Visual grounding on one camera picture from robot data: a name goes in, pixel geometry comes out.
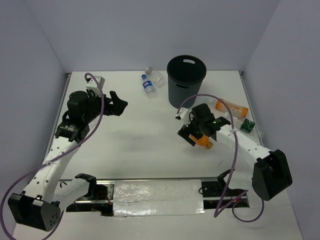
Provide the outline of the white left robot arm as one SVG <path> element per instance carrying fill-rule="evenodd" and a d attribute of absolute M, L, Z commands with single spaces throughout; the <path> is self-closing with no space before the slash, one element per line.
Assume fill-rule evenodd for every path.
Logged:
<path fill-rule="evenodd" d="M 79 144 L 91 132 L 89 124 L 102 115 L 120 116 L 127 106 L 115 91 L 110 91 L 109 97 L 92 90 L 70 94 L 43 167 L 21 193 L 12 193 L 8 199 L 16 223 L 49 232 L 75 200 L 97 196 L 97 179 L 92 175 L 79 173 L 63 187 L 59 187 L 60 179 Z"/>

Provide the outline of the small orange plastic bottle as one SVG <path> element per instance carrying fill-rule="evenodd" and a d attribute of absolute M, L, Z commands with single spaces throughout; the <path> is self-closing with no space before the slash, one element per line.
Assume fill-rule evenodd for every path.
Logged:
<path fill-rule="evenodd" d="M 190 138 L 195 141 L 197 145 L 204 147 L 207 150 L 209 150 L 213 146 L 213 143 L 205 134 L 199 139 L 195 138 L 193 135 L 190 135 Z"/>

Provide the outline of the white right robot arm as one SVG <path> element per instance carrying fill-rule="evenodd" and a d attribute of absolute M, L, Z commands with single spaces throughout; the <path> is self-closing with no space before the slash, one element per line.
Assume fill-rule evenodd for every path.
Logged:
<path fill-rule="evenodd" d="M 111 176 L 116 179 L 215 178 L 203 193 L 253 190 L 270 201 L 292 183 L 286 155 L 240 132 L 207 104 L 166 109 L 152 100 L 127 104 L 109 120 Z"/>

